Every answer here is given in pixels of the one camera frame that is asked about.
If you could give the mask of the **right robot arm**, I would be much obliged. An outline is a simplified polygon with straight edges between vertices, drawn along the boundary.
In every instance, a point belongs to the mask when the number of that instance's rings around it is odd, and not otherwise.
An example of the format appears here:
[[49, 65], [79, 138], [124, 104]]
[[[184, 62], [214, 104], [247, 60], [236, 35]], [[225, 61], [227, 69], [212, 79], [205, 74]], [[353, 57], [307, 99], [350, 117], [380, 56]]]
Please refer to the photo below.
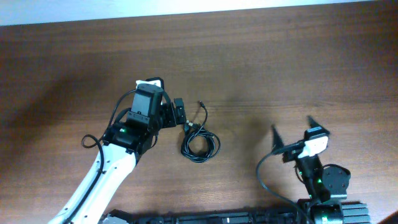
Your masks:
[[347, 199], [351, 172], [337, 164], [322, 164], [320, 154], [328, 148], [330, 131], [311, 116], [307, 121], [303, 138], [292, 144], [284, 144], [272, 125], [271, 154], [281, 155], [283, 163], [295, 163], [296, 175], [308, 193], [308, 199], [293, 204], [301, 223], [343, 223], [341, 201]]

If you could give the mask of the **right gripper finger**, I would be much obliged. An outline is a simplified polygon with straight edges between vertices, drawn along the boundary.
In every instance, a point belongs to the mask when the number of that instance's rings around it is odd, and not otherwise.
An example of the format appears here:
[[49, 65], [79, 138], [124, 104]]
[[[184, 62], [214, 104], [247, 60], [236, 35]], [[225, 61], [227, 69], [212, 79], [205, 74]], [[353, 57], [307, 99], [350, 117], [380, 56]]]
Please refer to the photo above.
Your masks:
[[271, 126], [271, 130], [272, 130], [272, 153], [282, 154], [284, 152], [283, 140], [280, 137], [279, 133], [277, 132], [277, 129], [274, 124]]
[[310, 115], [307, 116], [307, 121], [310, 126], [310, 128], [307, 130], [308, 133], [320, 133], [326, 134], [327, 136], [330, 135], [329, 130], [317, 123]]

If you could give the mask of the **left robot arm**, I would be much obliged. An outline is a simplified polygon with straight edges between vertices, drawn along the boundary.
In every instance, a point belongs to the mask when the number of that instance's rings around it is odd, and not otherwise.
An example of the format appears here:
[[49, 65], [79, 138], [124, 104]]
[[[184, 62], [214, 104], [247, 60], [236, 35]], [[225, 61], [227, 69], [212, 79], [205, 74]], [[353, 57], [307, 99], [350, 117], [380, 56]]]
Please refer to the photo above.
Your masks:
[[132, 105], [114, 110], [103, 135], [92, 139], [98, 154], [72, 197], [51, 223], [98, 223], [113, 195], [141, 157], [155, 146], [159, 131], [186, 121], [181, 98], [171, 100], [161, 86], [141, 83]]

